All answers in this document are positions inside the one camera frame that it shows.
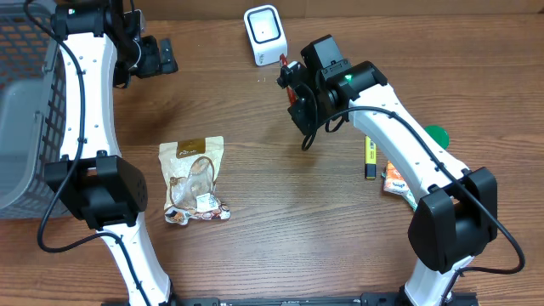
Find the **red snack stick packet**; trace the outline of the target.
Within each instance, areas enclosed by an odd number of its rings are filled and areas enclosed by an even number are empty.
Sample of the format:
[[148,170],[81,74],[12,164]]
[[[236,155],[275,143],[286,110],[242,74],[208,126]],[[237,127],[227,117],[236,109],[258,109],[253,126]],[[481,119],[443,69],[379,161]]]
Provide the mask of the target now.
[[291,88],[292,83],[292,70],[288,67],[287,59],[284,54],[280,55],[280,76],[277,79],[277,83],[281,88],[284,88],[287,92],[290,105],[294,105],[296,102],[296,96]]

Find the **yellow highlighter pen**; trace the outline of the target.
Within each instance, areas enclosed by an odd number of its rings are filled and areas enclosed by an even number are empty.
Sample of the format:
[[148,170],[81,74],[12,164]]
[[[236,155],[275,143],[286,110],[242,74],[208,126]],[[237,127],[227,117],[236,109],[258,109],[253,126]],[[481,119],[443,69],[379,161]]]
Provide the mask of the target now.
[[377,176],[377,146],[369,137],[365,137],[365,178],[375,179]]

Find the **brown cookie snack bag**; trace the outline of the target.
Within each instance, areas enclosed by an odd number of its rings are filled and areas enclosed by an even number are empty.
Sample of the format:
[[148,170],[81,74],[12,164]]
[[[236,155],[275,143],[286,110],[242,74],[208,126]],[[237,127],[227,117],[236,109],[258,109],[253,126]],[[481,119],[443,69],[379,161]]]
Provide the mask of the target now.
[[215,195],[223,155],[222,136],[159,146],[158,157],[167,186],[166,222],[185,226],[191,219],[230,219],[229,207]]

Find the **orange tissue packet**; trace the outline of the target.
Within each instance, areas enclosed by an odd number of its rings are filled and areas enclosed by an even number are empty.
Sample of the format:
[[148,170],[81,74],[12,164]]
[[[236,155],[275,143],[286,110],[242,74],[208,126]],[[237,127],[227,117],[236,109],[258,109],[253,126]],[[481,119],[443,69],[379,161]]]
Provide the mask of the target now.
[[410,188],[404,178],[401,176],[398,169],[393,165],[391,161],[388,161],[384,168],[383,176],[383,190],[385,192],[403,196],[406,195]]

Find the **green lid spice jar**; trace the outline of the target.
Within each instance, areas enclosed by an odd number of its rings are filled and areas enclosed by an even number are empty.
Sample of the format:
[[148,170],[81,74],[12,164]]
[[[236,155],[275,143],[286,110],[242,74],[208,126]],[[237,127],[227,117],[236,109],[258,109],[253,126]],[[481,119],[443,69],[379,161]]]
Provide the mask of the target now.
[[449,147],[450,136],[441,126],[429,125],[424,130],[441,148],[446,150]]

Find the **teal wet wipes packet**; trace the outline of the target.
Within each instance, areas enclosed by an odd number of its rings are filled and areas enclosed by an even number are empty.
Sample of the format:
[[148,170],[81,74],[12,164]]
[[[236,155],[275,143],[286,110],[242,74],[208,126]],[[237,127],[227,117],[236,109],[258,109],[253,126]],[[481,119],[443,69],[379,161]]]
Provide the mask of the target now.
[[403,197],[404,199],[407,201],[407,203],[409,204],[409,206],[412,208],[413,211],[416,211],[417,209],[417,202],[416,202],[416,199],[414,197],[414,195],[412,194],[412,192],[410,190],[406,191],[404,194],[403,194]]

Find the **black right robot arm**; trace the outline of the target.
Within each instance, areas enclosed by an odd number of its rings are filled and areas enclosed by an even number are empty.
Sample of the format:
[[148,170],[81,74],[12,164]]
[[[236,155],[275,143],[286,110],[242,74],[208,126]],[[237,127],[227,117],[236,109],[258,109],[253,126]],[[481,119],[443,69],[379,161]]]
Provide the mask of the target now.
[[417,256],[397,292],[364,293],[363,305],[475,305],[455,293],[462,272],[492,242],[497,226],[497,182],[472,171],[442,148],[409,114],[385,75],[370,61],[352,65],[332,36],[311,42],[301,62],[281,55],[277,82],[289,92],[288,113],[308,150],[320,128],[350,122],[393,163],[416,200],[408,238]]

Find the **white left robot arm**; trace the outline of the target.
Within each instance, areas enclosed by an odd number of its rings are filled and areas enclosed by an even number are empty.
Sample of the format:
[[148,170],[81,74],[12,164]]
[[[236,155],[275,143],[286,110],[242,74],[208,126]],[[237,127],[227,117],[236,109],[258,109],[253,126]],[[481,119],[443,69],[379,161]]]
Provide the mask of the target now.
[[145,177],[122,157],[115,130],[115,88],[178,69],[171,43],[144,28],[143,13],[117,0],[57,6],[48,34],[64,64],[66,122],[59,160],[45,166],[44,177],[54,202],[106,244],[129,304],[174,305],[173,284],[145,225]]

